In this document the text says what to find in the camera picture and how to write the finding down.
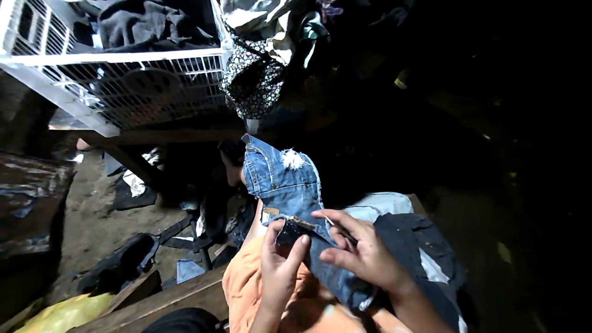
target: dark clothing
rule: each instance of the dark clothing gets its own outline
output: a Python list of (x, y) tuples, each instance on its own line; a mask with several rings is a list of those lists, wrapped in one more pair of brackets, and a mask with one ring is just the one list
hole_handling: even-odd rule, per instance
[(218, 319), (204, 309), (185, 308), (168, 313), (150, 324), (142, 333), (216, 333)]
[(177, 0), (117, 0), (101, 11), (96, 22), (103, 49), (78, 44), (72, 53), (158, 52), (220, 46), (209, 0), (190, 4)]
[[(382, 215), (374, 222), (374, 228), (438, 314), (458, 331), (460, 310), (456, 293), (465, 283), (465, 274), (440, 230), (432, 221), (417, 214)], [(442, 273), (449, 278), (447, 283), (428, 280), (426, 270), (422, 267), (419, 248), (440, 266)]]

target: wooden plank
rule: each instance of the wooden plank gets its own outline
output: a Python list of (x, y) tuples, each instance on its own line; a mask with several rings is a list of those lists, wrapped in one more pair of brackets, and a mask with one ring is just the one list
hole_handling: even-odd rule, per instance
[(139, 333), (156, 319), (182, 308), (202, 308), (219, 320), (227, 319), (228, 304), (222, 290), (222, 277), (226, 267), (227, 265), (218, 267), (68, 332)]
[(154, 266), (148, 273), (142, 274), (142, 276), (120, 291), (119, 294), (115, 295), (109, 307), (101, 312), (99, 317), (139, 302), (150, 296), (156, 289), (162, 291), (162, 288), (160, 288), (161, 283), (160, 272)]
[(140, 179), (151, 188), (156, 189), (159, 182), (164, 178), (163, 172), (154, 165), (148, 163), (140, 153), (128, 152), (123, 147), (115, 145), (105, 145), (102, 146), (102, 148), (124, 167), (140, 177)]
[(426, 210), (423, 208), (422, 203), (419, 201), (419, 198), (415, 194), (405, 195), (409, 197), (409, 200), (411, 200), (411, 206), (413, 206), (413, 212), (415, 214), (428, 217)]
[(0, 333), (6, 333), (8, 331), (13, 331), (13, 328), (20, 328), (25, 324), (25, 321), (32, 318), (34, 315), (38, 314), (39, 311), (43, 308), (45, 300), (43, 298), (39, 298), (33, 301), (26, 309), (22, 310), (21, 312), (14, 315), (11, 319), (7, 320), (4, 324), (0, 325)]
[(129, 130), (119, 136), (104, 137), (92, 130), (76, 131), (84, 141), (99, 146), (238, 140), (244, 133), (244, 130)]

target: denim jeans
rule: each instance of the denim jeans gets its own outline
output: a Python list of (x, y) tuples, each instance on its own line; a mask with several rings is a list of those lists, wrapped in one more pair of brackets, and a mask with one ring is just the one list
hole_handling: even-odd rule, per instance
[(336, 244), (329, 235), (329, 224), (310, 216), (311, 212), (324, 208), (321, 182), (312, 160), (292, 150), (280, 152), (250, 135), (242, 139), (246, 143), (243, 173), (249, 193), (260, 198), (264, 208), (276, 208), (282, 214), (270, 220), (290, 215), (314, 225), (313, 230), (306, 230), (286, 223), (276, 243), (293, 244), (298, 236), (307, 233), (311, 246), (304, 264), (343, 305), (351, 310), (366, 310), (377, 288), (350, 271), (318, 259), (324, 249)]

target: orange fabric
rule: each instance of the orange fabric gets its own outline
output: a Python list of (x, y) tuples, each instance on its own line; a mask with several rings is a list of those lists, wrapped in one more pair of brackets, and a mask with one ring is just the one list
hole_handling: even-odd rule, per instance
[[(230, 261), (222, 279), (229, 307), (231, 333), (248, 333), (261, 302), (261, 247), (263, 237), (245, 244)], [(371, 309), (380, 332), (411, 333), (385, 309)], [(325, 289), (304, 266), (300, 265), (296, 288), (286, 306), (279, 326), (281, 333), (338, 332), (363, 333), (361, 321)]]

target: light blue denim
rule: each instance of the light blue denim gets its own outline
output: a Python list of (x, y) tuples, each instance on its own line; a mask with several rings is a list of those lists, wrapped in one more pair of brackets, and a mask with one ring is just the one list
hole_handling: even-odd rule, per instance
[(324, 208), (321, 182), (312, 160), (303, 153), (297, 153), (303, 163), (297, 168), (286, 168), (286, 151), (280, 152), (250, 135), (244, 135), (242, 139), (247, 144), (243, 173), (249, 193), (260, 198), (264, 208), (279, 209), (280, 215), (269, 220), (282, 215), (296, 215), (315, 224), (314, 232), (308, 232), (311, 246), (304, 264), (343, 305), (350, 310), (366, 310), (377, 288), (350, 271), (318, 259), (324, 249), (335, 247), (336, 244), (329, 235), (329, 224), (324, 219), (310, 216), (311, 212)]

